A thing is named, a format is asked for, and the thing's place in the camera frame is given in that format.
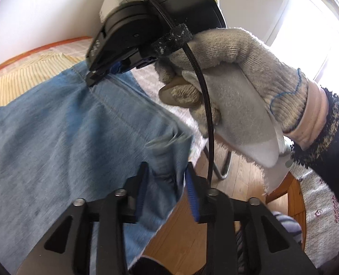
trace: denim garment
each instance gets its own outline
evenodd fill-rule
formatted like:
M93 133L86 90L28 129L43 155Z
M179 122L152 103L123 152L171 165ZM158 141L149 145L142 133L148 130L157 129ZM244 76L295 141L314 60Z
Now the denim garment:
M0 107L0 262L11 274L75 198L104 198L141 161L150 180L140 221L124 227L128 265L182 194L189 128L130 72L93 88L86 73L81 62Z

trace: glove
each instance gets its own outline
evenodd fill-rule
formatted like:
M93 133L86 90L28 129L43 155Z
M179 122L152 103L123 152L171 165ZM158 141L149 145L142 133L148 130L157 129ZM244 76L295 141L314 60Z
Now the glove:
M288 133L297 127L306 106L308 91L308 80L299 69L282 63L263 42L240 28L203 31L196 34L188 45L201 69L216 67L223 62L237 64L282 131ZM207 129L205 108L200 92L183 79L194 82L189 77L189 71L193 68L183 50L158 60L155 69L160 81L166 84L159 92L161 101L190 108L204 134ZM214 124L217 125L220 112L215 102L212 102L212 112Z

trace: wooden floor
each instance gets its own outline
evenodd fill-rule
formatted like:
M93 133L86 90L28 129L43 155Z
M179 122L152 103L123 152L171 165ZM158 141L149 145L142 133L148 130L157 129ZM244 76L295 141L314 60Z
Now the wooden floor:
M222 154L216 154L215 157L222 157ZM195 170L198 175L206 177L207 167L206 157L202 153ZM261 170L234 153L228 177L224 181L218 181L213 175L212 186L234 199L245 201L250 197L257 197L265 202ZM268 207L287 213L287 198L275 200ZM205 264L206 229L205 224L194 222L185 193L144 254L161 262L173 274L193 274Z

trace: black cable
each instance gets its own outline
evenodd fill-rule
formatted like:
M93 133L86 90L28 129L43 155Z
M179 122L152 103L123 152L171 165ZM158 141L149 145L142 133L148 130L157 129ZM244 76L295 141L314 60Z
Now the black cable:
M166 21L167 25L172 29L176 25L167 11L156 1L156 0L147 0L150 5L152 5L162 16L162 18ZM204 99L204 107L205 107L205 114L207 117L207 132L209 135L209 167L207 170L207 180L209 183L212 182L213 176L213 166L214 166L214 125L213 125L213 118L212 118L212 108L210 104L210 97L209 92L207 90L207 84L205 82L204 75L202 74L201 67L196 60L192 50L188 46L188 44L184 44L182 47L183 51L185 52L187 58L189 59L195 73L197 79L199 80L202 96Z

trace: black sleeve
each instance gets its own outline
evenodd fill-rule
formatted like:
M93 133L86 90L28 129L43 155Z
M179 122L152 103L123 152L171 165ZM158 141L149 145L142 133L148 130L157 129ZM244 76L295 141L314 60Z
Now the black sleeve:
M319 174L339 201L339 98L324 90L329 102L326 125L307 150L295 144L293 158Z

